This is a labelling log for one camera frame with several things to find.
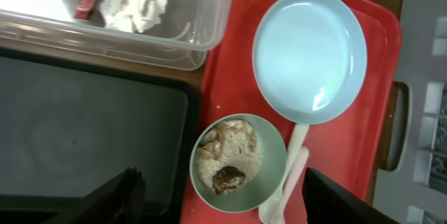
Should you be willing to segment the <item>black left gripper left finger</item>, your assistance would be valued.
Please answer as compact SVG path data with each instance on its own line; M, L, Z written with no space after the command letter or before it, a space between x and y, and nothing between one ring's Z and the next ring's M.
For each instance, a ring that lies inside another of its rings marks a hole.
M138 223L143 213L145 189L142 173L129 167L45 223Z

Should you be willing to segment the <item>green bowl with food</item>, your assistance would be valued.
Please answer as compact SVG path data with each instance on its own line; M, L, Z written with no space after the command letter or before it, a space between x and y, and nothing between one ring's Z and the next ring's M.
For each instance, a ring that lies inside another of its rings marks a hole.
M286 147L279 131L254 114L231 114L198 137L189 163L197 195L226 213L259 207L279 187Z

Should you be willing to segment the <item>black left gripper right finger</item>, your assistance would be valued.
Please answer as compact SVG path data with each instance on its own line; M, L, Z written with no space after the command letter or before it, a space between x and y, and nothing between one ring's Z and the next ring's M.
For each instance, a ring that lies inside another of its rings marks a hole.
M302 185L308 224L398 224L315 168Z

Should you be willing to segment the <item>light blue plate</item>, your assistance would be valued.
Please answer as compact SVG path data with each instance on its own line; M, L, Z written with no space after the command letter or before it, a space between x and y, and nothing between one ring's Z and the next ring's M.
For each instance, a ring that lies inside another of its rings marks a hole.
M252 63L273 110L298 124L322 124L360 93L367 44L358 18L341 0L278 0L258 25Z

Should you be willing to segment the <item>white plastic fork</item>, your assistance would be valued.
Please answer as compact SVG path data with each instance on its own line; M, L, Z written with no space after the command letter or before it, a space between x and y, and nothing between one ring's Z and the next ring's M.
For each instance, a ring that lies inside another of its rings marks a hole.
M278 209L270 222L271 224L285 224L284 211L288 204L291 193L293 192L298 180L305 169L305 165L309 158L309 150L307 147L302 147L298 154L296 161L293 164L291 172L286 180L283 197L279 203Z

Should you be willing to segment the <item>white tissue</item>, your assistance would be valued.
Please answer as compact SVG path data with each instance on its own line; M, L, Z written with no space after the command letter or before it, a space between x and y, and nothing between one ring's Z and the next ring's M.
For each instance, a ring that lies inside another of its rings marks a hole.
M169 0L101 0L105 29L143 33L161 23Z

